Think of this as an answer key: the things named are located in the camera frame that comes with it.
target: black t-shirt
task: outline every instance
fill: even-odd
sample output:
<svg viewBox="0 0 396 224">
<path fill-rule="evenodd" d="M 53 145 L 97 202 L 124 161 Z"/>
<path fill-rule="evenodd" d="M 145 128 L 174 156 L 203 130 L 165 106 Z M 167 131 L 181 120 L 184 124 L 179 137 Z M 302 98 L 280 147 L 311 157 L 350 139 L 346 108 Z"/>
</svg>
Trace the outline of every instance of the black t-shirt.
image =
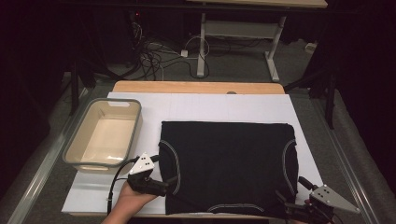
<svg viewBox="0 0 396 224">
<path fill-rule="evenodd" d="M 163 121 L 163 181 L 178 176 L 166 195 L 166 214 L 232 213 L 285 218 L 278 190 L 297 194 L 298 162 L 289 124 Z"/>
</svg>

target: black cable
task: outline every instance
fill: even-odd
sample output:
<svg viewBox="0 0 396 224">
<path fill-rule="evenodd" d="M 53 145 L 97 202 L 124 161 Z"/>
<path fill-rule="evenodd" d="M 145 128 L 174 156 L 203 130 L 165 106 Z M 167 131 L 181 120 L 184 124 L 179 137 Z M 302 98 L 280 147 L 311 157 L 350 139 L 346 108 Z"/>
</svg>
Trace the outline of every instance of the black cable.
<svg viewBox="0 0 396 224">
<path fill-rule="evenodd" d="M 169 60 L 163 61 L 162 63 L 169 63 L 169 62 L 172 62 L 172 61 L 174 61 L 174 60 L 176 60 L 176 59 L 183 59 L 183 57 L 181 57 L 181 56 L 178 56 L 178 57 L 176 57 L 176 58 L 173 58 L 173 59 L 169 59 Z"/>
<path fill-rule="evenodd" d="M 338 220 L 341 222 L 341 224 L 344 224 L 343 219 L 341 219 L 337 214 L 334 213 L 334 216 L 338 218 Z"/>
<path fill-rule="evenodd" d="M 184 62 L 184 61 L 178 61 L 178 62 L 170 63 L 170 64 L 168 64 L 168 65 L 166 65 L 166 66 L 163 66 L 163 69 L 164 69 L 164 68 L 167 68 L 167 67 L 169 67 L 169 66 L 172 66 L 172 65 L 174 65 L 174 64 L 176 64 L 176 63 L 186 63 L 186 64 L 189 66 L 189 73 L 190 73 L 190 76 L 192 77 L 191 65 L 190 65 L 189 63 L 187 63 L 187 62 Z"/>
<path fill-rule="evenodd" d="M 106 62 L 103 61 L 103 58 L 100 56 L 99 52 L 96 50 L 96 47 L 95 47 L 94 44 L 93 44 L 92 38 L 91 38 L 91 36 L 90 36 L 90 34 L 89 34 L 88 30 L 87 30 L 87 27 L 85 26 L 85 23 L 84 23 L 84 21 L 82 20 L 82 18 L 80 17 L 80 14 L 79 14 L 79 13 L 78 13 L 78 19 L 79 19 L 79 21 L 80 21 L 80 23 L 81 23 L 81 25 L 82 25 L 82 28 L 83 28 L 84 32 L 86 33 L 86 35 L 87 35 L 87 37 L 88 37 L 88 39 L 89 39 L 90 45 L 91 45 L 91 47 L 92 47 L 92 49 L 93 49 L 93 51 L 94 51 L 94 55 L 95 55 L 96 58 L 98 59 L 100 65 L 98 65 L 98 64 L 96 64 L 96 63 L 93 63 L 93 62 L 91 62 L 90 60 L 85 59 L 85 58 L 82 59 L 83 61 L 89 62 L 89 65 L 90 65 L 91 67 L 98 69 L 97 71 L 99 71 L 100 73 L 103 73 L 104 75 L 106 75 L 106 76 L 108 76 L 108 77 L 110 77 L 110 78 L 112 78 L 112 79 L 115 79 L 115 80 L 125 80 L 125 79 L 126 79 L 125 77 L 127 77 L 127 76 L 129 76 L 129 75 L 131 75 L 131 74 L 133 74 L 133 73 L 135 73 L 136 71 L 139 70 L 141 64 L 139 63 L 139 60 L 136 60 L 136 59 L 135 59 L 135 57 L 136 57 L 136 55 L 140 55 L 139 52 L 140 52 L 140 50 L 142 49 L 142 45 L 141 45 L 140 43 L 141 43 L 141 42 L 144 42 L 144 41 L 139 41 L 138 44 L 137 44 L 137 46 L 136 46 L 136 48 L 134 48 L 134 57 L 133 57 L 133 61 L 135 61 L 134 67 L 133 67 L 132 69 L 130 69 L 129 71 L 127 71 L 126 73 L 121 74 L 121 75 L 118 75 L 118 74 L 116 74 L 116 73 L 110 71 L 110 70 L 107 68 Z"/>
<path fill-rule="evenodd" d="M 176 46 L 178 49 L 180 49 L 180 50 L 182 49 L 180 43 L 177 43 L 175 40 L 173 40 L 173 39 L 171 39 L 171 38 L 168 38 L 168 37 L 166 37 L 166 36 L 160 35 L 160 34 L 154 32 L 154 31 L 152 31 L 152 30 L 149 30 L 148 32 L 151 33 L 151 34 L 153 35 L 153 38 L 157 37 L 156 40 L 159 40 L 159 41 L 161 41 L 161 40 L 167 41 L 169 44 L 171 44 L 171 45 L 173 44 L 173 45 Z"/>
<path fill-rule="evenodd" d="M 214 56 L 214 57 L 222 57 L 222 56 L 224 56 L 224 55 L 229 54 L 229 53 L 231 52 L 232 47 L 231 47 L 230 42 L 226 41 L 226 43 L 227 43 L 227 47 L 224 47 L 224 48 L 227 48 L 227 51 L 226 51 L 225 53 L 220 54 L 220 55 L 213 54 L 213 47 L 218 48 L 219 46 L 213 46 L 213 45 L 212 45 L 212 53 L 211 53 L 211 56 Z"/>
<path fill-rule="evenodd" d="M 326 215 L 326 213 L 324 213 L 322 210 L 320 210 L 318 207 L 316 207 L 316 206 L 312 206 L 315 210 L 317 210 L 319 213 L 321 213 L 325 218 L 327 218 L 327 221 L 328 222 L 330 222 L 330 223 L 332 223 L 332 224 L 334 224 L 334 222 L 332 221 L 332 219 L 330 218 L 330 217 L 328 217 L 327 215 Z"/>
<path fill-rule="evenodd" d="M 144 77 L 145 80 L 148 80 L 148 77 L 149 77 L 149 76 L 154 76 L 154 81 L 155 81 L 155 80 L 156 80 L 155 73 L 156 73 L 156 72 L 160 69 L 160 67 L 161 67 L 160 63 L 161 63 L 161 59 L 162 59 L 162 58 L 161 58 L 161 56 L 160 56 L 159 54 L 157 54 L 157 53 L 147 52 L 146 54 L 147 54 L 147 55 L 143 58 L 143 60 L 144 60 L 144 61 L 145 61 L 145 60 L 149 61 L 150 65 L 144 65 L 144 63 L 143 63 L 143 61 L 142 61 L 142 59 L 141 59 L 141 61 L 142 61 L 141 63 L 142 63 L 143 73 L 144 73 L 144 75 L 143 75 L 142 77 Z"/>
<path fill-rule="evenodd" d="M 108 197 L 107 197 L 107 215 L 110 214 L 111 212 L 111 208 L 113 206 L 113 189 L 114 189 L 114 185 L 116 184 L 117 181 L 117 177 L 119 176 L 121 170 L 129 163 L 133 162 L 137 162 L 137 160 L 139 160 L 139 157 L 136 157 L 134 159 L 130 159 L 128 161 L 125 161 L 121 167 L 119 168 L 119 170 L 116 172 L 116 174 L 114 175 L 113 178 L 113 182 L 111 182 L 111 187 L 110 187 L 110 191 L 108 192 Z"/>
<path fill-rule="evenodd" d="M 218 37 L 215 37 L 215 36 L 209 36 L 208 39 L 210 39 L 210 38 L 216 39 L 216 40 L 218 40 L 220 42 L 227 43 L 227 46 L 228 46 L 227 53 L 229 53 L 231 50 L 235 50 L 235 49 L 254 48 L 254 47 L 257 47 L 263 40 L 266 40 L 265 38 L 232 39 L 230 37 L 226 37 L 226 38 L 222 39 L 222 38 L 218 38 Z M 249 43 L 248 44 L 238 43 L 238 42 L 246 42 L 246 41 L 249 41 Z M 213 48 L 222 48 L 222 46 L 213 46 L 213 45 L 211 45 L 211 48 L 212 49 Z"/>
</svg>

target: beige container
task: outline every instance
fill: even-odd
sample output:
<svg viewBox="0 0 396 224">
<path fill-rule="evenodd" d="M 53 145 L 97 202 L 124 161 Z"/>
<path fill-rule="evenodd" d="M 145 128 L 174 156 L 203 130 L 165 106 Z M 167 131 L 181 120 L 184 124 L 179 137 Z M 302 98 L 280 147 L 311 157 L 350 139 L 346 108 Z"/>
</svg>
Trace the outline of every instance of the beige container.
<svg viewBox="0 0 396 224">
<path fill-rule="evenodd" d="M 115 174 L 134 155 L 142 122 L 136 100 L 93 100 L 64 150 L 64 161 L 83 173 Z M 131 164 L 121 174 L 130 169 Z"/>
</svg>

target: black curtain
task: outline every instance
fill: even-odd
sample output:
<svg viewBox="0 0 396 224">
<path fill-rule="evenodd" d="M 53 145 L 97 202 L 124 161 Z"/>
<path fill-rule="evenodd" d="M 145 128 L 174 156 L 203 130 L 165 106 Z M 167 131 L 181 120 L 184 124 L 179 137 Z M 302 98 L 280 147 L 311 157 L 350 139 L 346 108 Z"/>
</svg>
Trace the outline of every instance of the black curtain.
<svg viewBox="0 0 396 224">
<path fill-rule="evenodd" d="M 335 9 L 357 8 L 354 17 L 328 22 L 304 78 L 319 76 L 304 87 L 311 96 L 326 94 L 330 75 L 350 117 L 379 170 L 396 192 L 396 3 L 341 1 Z"/>
</svg>

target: person's arm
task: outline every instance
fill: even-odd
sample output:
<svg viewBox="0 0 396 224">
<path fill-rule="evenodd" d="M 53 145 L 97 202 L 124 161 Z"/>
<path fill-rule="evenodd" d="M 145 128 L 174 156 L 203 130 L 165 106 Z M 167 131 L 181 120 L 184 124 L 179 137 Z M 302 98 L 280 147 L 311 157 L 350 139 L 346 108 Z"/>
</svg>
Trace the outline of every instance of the person's arm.
<svg viewBox="0 0 396 224">
<path fill-rule="evenodd" d="M 136 214 L 142 207 L 154 200 L 157 196 L 151 194 L 141 194 L 131 189 L 127 182 L 122 185 L 120 196 L 114 208 L 105 218 L 102 224 L 121 224 Z"/>
</svg>

